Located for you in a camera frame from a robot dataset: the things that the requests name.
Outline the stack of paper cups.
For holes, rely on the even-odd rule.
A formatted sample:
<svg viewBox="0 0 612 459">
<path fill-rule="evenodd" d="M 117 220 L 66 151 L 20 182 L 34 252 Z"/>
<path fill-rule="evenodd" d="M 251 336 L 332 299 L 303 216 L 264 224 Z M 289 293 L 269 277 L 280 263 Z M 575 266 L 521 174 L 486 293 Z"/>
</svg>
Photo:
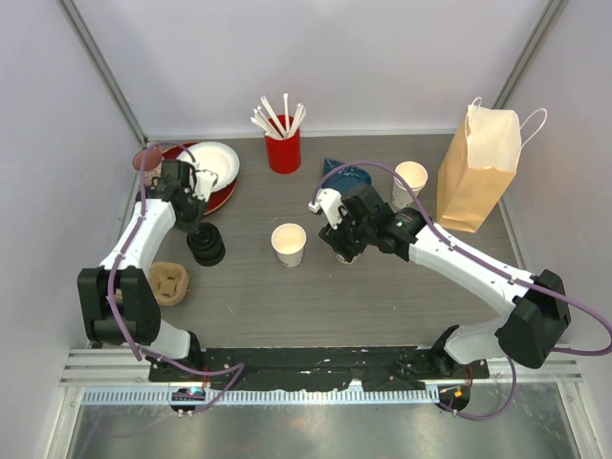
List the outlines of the stack of paper cups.
<svg viewBox="0 0 612 459">
<path fill-rule="evenodd" d="M 408 207 L 412 202 L 409 190 L 417 196 L 425 187 L 428 174 L 426 169 L 415 162 L 403 162 L 396 166 L 395 172 L 404 180 L 407 186 L 397 178 L 394 178 L 392 188 L 392 204 L 396 208 Z"/>
</svg>

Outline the white paper cup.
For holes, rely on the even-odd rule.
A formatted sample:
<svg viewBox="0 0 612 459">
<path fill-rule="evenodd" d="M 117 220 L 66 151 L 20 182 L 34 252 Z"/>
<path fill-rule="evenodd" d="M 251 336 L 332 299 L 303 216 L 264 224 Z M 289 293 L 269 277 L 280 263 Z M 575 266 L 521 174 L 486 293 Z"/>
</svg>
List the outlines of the white paper cup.
<svg viewBox="0 0 612 459">
<path fill-rule="evenodd" d="M 337 252 L 336 253 L 336 258 L 338 260 L 338 262 L 344 264 L 344 265 L 351 265 L 354 264 L 357 259 L 359 258 L 360 254 L 354 254 L 351 252 Z"/>
<path fill-rule="evenodd" d="M 306 242 L 306 231 L 294 223 L 278 226 L 271 236 L 273 250 L 281 264 L 287 268 L 294 268 L 300 264 Z"/>
</svg>

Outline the stack of black lids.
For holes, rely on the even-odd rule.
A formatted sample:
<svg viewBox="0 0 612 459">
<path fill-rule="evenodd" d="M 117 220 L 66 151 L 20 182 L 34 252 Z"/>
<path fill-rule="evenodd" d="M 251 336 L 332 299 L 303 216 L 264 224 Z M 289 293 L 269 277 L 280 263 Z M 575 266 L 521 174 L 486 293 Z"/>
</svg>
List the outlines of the stack of black lids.
<svg viewBox="0 0 612 459">
<path fill-rule="evenodd" d="M 186 236 L 187 246 L 195 261 L 204 267 L 219 264 L 226 254 L 226 248 L 219 229 L 211 223 L 201 223 Z"/>
</svg>

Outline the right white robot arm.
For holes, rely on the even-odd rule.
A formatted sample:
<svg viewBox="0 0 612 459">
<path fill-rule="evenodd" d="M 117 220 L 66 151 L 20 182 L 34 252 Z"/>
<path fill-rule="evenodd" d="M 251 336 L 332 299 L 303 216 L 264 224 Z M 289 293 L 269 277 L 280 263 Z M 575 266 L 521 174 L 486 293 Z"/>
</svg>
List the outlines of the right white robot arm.
<svg viewBox="0 0 612 459">
<path fill-rule="evenodd" d="M 343 262 L 372 246 L 441 274 L 496 312 L 487 322 L 448 327 L 424 362 L 415 364 L 419 372 L 451 378 L 470 363 L 501 357 L 538 369 L 571 322 L 557 274 L 506 265 L 429 224 L 415 208 L 394 210 L 370 185 L 355 186 L 346 196 L 323 188 L 308 209 L 326 217 L 319 236 Z"/>
</svg>

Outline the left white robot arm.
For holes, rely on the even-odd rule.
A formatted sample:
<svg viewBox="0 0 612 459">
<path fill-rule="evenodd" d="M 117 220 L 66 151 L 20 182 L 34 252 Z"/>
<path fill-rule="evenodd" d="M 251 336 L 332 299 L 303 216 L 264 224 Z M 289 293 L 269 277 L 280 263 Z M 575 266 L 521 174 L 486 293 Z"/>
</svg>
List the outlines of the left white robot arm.
<svg viewBox="0 0 612 459">
<path fill-rule="evenodd" d="M 190 161 L 162 162 L 151 186 L 140 183 L 134 213 L 112 251 L 95 268 L 81 270 L 77 291 L 87 338 L 122 345 L 137 360 L 170 363 L 182 381 L 196 380 L 204 368 L 195 334 L 161 317 L 148 274 L 166 234 L 176 228 L 194 234 L 218 175 Z"/>
</svg>

